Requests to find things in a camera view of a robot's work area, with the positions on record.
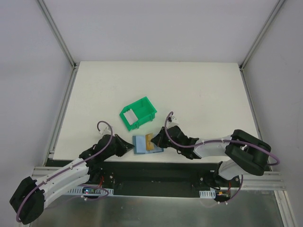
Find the aluminium frame post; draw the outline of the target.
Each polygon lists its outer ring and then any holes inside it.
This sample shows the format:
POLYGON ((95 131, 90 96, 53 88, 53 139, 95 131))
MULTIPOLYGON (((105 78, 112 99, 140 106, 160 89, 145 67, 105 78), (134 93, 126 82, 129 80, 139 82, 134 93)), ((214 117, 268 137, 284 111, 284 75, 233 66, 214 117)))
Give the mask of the aluminium frame post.
POLYGON ((256 51, 257 47, 260 45, 262 39, 265 37, 267 31, 269 30, 271 25, 274 23, 276 17, 278 16, 279 12, 281 11, 281 9, 283 8, 283 6, 285 5, 286 2, 287 2, 287 0, 278 0, 275 3, 273 9, 271 10, 269 16, 267 17, 267 19, 265 21, 265 23, 261 27, 259 33, 257 34, 256 38, 254 39, 251 47, 249 48, 249 51, 245 55, 243 61, 239 64, 240 71, 243 71, 244 68, 246 67, 246 65, 248 64, 253 53, 256 51))
POLYGON ((75 69, 77 67, 77 62, 74 60, 74 58, 72 57, 72 54, 63 38, 63 36, 61 35, 61 32, 58 28, 58 26, 56 25, 56 22, 46 4, 46 2, 44 0, 36 0, 36 3, 38 5, 38 7, 40 8, 43 16, 45 17, 45 20, 47 22, 47 24, 49 25, 60 49, 62 50, 65 58, 67 59, 67 61, 69 62, 69 64, 71 65, 71 67, 73 69, 75 69))

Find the green plastic bin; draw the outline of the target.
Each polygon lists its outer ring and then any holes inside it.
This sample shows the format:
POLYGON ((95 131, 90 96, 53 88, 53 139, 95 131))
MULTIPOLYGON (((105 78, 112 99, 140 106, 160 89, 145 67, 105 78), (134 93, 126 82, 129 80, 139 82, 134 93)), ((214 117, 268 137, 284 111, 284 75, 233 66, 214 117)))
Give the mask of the green plastic bin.
POLYGON ((143 124, 153 121, 156 108, 150 102, 148 97, 143 97, 132 104, 125 106, 119 116, 128 131, 140 128, 143 124))

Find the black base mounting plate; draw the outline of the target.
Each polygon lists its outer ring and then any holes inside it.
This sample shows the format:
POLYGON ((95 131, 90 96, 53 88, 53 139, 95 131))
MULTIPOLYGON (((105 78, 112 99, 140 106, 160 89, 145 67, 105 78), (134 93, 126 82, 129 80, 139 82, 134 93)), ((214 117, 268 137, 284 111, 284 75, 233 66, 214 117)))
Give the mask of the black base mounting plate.
POLYGON ((237 190, 250 175, 231 180, 214 176, 211 163, 152 163, 106 161, 97 165, 88 184, 112 189, 114 195, 143 197, 198 198, 212 188, 237 190))

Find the blue leather card holder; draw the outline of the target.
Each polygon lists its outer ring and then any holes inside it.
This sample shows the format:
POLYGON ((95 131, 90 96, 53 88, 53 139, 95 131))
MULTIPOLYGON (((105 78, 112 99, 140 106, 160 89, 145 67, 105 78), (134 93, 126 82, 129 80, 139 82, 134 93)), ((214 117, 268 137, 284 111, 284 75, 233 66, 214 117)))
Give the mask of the blue leather card holder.
POLYGON ((155 144, 154 144, 154 150, 147 151, 145 145, 145 135, 133 136, 133 144, 134 144, 134 154, 136 155, 154 154, 154 153, 161 153, 164 151, 163 148, 157 147, 155 144))

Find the right aluminium frame post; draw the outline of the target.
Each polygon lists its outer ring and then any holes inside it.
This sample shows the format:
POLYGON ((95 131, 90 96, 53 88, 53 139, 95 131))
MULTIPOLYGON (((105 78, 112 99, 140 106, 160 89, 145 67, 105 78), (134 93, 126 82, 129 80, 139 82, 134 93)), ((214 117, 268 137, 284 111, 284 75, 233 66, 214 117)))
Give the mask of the right aluminium frame post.
POLYGON ((259 33, 257 34, 256 38, 254 39, 251 47, 249 48, 249 51, 245 55, 243 61, 239 64, 240 71, 243 71, 244 68, 246 67, 246 65, 248 64, 253 53, 256 51, 257 47, 260 45, 262 39, 265 37, 267 31, 269 30, 271 25, 274 23, 276 17, 278 16, 279 12, 281 11, 281 9, 283 8, 283 6, 285 5, 286 2, 287 2, 287 0, 278 0, 275 3, 273 9, 271 10, 269 16, 267 17, 267 19, 265 21, 265 23, 261 27, 259 33))

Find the left aluminium frame post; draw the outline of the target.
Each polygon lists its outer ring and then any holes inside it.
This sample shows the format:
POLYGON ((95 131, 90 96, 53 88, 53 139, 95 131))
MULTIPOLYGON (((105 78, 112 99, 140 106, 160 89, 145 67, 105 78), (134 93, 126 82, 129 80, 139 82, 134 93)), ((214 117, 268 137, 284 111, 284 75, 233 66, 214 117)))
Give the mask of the left aluminium frame post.
POLYGON ((72 57, 72 54, 63 38, 63 36, 61 35, 61 32, 58 28, 58 26, 56 25, 56 22, 46 4, 46 2, 44 0, 36 0, 36 3, 38 5, 38 7, 40 8, 43 16, 45 17, 45 20, 47 22, 47 24, 49 25, 60 49, 62 50, 65 58, 67 59, 67 61, 69 62, 69 64, 71 65, 71 67, 73 69, 75 69, 77 67, 77 62, 74 60, 74 58, 72 57))

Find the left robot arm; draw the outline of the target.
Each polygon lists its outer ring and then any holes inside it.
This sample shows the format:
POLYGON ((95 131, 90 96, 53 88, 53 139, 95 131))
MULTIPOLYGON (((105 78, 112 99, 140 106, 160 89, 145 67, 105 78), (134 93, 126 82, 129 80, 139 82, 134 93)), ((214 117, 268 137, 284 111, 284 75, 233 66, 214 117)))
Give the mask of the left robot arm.
POLYGON ((24 178, 9 200, 16 212, 16 221, 27 225, 35 221, 54 200, 83 183, 95 184, 100 179, 97 170, 106 159, 121 157, 134 148, 117 134, 103 136, 97 144, 52 174, 33 179, 24 178))

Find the aluminium front rail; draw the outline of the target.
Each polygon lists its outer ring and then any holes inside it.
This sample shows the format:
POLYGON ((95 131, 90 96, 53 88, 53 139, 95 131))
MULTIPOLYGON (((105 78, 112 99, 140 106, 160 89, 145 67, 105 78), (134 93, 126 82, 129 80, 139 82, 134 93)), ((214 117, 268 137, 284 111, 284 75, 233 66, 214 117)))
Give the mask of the aluminium front rail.
MULTIPOLYGON (((57 171, 59 167, 36 166, 32 178, 37 179, 57 171)), ((285 191, 286 186, 279 172, 267 171, 262 176, 243 175, 242 189, 255 191, 285 191)))

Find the gold patterned credit card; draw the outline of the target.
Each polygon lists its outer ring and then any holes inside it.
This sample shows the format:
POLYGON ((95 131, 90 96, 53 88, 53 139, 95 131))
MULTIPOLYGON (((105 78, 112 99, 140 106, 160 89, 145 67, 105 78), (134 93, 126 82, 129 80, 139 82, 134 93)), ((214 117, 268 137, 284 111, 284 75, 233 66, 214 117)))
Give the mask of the gold patterned credit card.
POLYGON ((146 145, 146 150, 151 151, 154 150, 154 143, 152 142, 153 139, 153 134, 149 133, 145 135, 145 145, 146 145))

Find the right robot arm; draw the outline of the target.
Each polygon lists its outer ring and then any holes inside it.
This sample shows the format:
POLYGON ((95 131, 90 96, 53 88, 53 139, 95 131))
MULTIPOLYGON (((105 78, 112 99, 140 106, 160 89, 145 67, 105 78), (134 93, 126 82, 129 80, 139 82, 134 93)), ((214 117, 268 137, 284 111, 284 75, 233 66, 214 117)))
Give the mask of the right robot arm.
POLYGON ((239 129, 221 139, 202 141, 186 136, 178 126, 168 129, 162 127, 151 139, 151 143, 160 148, 173 148, 191 160, 228 157, 229 160, 221 160, 214 172, 203 177, 205 184, 214 189, 225 186, 230 180, 244 173, 262 176, 267 167, 268 154, 271 152, 267 143, 239 129))

